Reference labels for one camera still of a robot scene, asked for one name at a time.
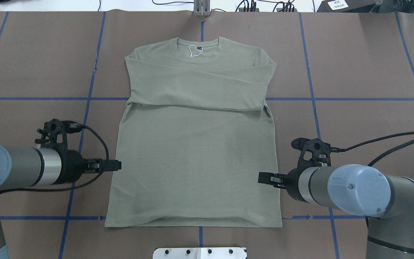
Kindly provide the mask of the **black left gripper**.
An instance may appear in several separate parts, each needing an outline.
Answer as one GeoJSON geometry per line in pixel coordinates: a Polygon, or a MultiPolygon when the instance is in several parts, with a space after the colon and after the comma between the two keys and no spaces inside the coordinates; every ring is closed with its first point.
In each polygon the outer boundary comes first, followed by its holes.
{"type": "Polygon", "coordinates": [[[84,159],[78,151],[67,150],[66,159],[62,162],[61,183],[73,183],[83,174],[120,169],[122,169],[121,161],[84,159]]]}

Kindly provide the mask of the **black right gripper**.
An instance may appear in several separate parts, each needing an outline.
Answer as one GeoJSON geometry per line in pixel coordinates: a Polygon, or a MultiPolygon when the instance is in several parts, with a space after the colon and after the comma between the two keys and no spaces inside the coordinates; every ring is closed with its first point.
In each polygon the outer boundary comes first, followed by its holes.
{"type": "Polygon", "coordinates": [[[302,171],[297,168],[291,169],[288,174],[259,172],[258,183],[271,185],[273,187],[282,187],[291,198],[302,202],[303,197],[298,185],[301,173],[302,171]]]}

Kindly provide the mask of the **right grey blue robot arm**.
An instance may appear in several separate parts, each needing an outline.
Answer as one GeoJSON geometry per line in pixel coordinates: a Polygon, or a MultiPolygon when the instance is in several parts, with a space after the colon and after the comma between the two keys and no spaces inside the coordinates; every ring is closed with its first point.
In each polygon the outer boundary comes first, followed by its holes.
{"type": "Polygon", "coordinates": [[[367,259],[414,259],[414,179],[347,164],[260,172],[258,182],[298,201],[365,217],[367,259]]]}

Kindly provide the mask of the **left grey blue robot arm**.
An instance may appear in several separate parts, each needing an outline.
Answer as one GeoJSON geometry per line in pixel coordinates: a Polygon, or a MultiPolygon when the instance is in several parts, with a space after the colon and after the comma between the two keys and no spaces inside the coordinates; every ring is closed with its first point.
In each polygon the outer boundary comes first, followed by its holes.
{"type": "MultiPolygon", "coordinates": [[[[73,183],[85,173],[120,169],[118,160],[84,159],[74,150],[0,145],[0,195],[16,191],[55,192],[48,186],[73,183]]],[[[8,258],[0,220],[0,259],[8,258]]]]}

